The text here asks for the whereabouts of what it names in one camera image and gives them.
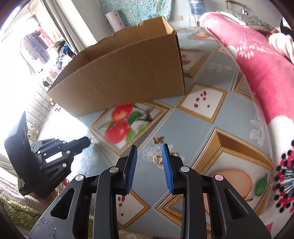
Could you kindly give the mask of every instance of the pillow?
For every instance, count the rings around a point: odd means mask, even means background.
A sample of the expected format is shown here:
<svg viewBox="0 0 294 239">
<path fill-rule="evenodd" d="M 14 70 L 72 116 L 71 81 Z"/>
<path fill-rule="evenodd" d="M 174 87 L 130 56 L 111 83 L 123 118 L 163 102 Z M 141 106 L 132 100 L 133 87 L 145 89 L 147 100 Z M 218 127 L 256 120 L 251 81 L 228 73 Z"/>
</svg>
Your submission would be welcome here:
<svg viewBox="0 0 294 239">
<path fill-rule="evenodd" d="M 233 10 L 225 10 L 220 12 L 220 14 L 236 21 L 240 25 L 250 28 L 256 31 L 265 31 L 265 32 L 271 32 L 271 31 L 276 31 L 274 27 L 269 25 L 267 22 L 259 19 L 256 16 L 249 16 L 242 14 L 241 12 L 238 11 L 233 11 Z"/>
</svg>

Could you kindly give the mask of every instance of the hanging clothes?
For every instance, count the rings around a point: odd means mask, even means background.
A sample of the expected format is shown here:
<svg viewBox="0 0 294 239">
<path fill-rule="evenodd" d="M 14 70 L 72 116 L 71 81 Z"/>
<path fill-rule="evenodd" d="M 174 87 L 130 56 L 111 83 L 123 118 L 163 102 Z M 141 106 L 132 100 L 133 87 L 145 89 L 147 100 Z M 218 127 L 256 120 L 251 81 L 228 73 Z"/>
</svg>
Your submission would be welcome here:
<svg viewBox="0 0 294 239">
<path fill-rule="evenodd" d="M 21 55 L 25 59 L 31 75 L 40 72 L 50 56 L 46 49 L 32 36 L 25 36 L 20 43 Z"/>
<path fill-rule="evenodd" d="M 32 36 L 32 34 L 26 35 L 26 37 L 31 42 L 32 46 L 35 50 L 41 55 L 41 57 L 45 60 L 45 63 L 49 61 L 50 56 L 46 49 Z"/>
<path fill-rule="evenodd" d="M 44 38 L 44 40 L 48 46 L 54 45 L 54 42 L 51 40 L 51 38 L 48 36 L 48 34 L 41 27 L 39 27 L 38 30 L 39 30 L 38 32 L 40 32 L 42 34 L 42 37 Z"/>
<path fill-rule="evenodd" d="M 48 46 L 46 43 L 42 40 L 42 38 L 39 37 L 38 32 L 33 32 L 32 36 L 47 50 Z"/>
</svg>

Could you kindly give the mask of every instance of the pink blanket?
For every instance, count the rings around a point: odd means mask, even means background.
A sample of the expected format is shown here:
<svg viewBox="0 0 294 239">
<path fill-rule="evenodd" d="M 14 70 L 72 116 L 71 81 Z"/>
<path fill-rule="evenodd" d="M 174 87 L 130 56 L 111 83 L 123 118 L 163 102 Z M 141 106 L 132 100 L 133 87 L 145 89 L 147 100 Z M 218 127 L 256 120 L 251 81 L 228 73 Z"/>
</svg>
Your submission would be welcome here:
<svg viewBox="0 0 294 239">
<path fill-rule="evenodd" d="M 265 116 L 276 170 L 272 198 L 260 218 L 274 237 L 294 211 L 294 65 L 265 36 L 219 13 L 206 13 L 200 21 L 235 58 Z"/>
</svg>

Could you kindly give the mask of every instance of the red apple print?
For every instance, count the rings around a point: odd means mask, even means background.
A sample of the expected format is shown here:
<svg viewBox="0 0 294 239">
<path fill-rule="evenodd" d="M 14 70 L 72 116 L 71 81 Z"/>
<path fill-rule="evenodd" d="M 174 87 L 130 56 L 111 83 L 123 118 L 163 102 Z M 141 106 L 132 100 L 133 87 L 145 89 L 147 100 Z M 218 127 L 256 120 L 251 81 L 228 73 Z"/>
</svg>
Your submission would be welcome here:
<svg viewBox="0 0 294 239">
<path fill-rule="evenodd" d="M 133 111 L 134 106 L 132 104 L 127 104 L 117 107 L 112 113 L 112 119 L 114 122 L 123 121 L 125 118 L 129 117 Z"/>
<path fill-rule="evenodd" d="M 115 126 L 113 125 L 114 121 L 112 121 L 108 126 L 105 132 L 105 138 L 111 144 L 118 144 L 127 137 L 130 131 L 130 125 L 125 120 Z"/>
</svg>

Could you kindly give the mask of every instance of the gold butterfly charm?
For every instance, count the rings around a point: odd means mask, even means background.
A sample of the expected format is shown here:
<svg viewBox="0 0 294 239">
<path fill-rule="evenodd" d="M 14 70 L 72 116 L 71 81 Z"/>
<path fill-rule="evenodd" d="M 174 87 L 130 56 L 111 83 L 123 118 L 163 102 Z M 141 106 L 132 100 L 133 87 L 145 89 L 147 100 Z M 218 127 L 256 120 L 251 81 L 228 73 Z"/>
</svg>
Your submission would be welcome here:
<svg viewBox="0 0 294 239">
<path fill-rule="evenodd" d="M 164 136 L 153 138 L 154 144 L 162 144 Z"/>
</svg>

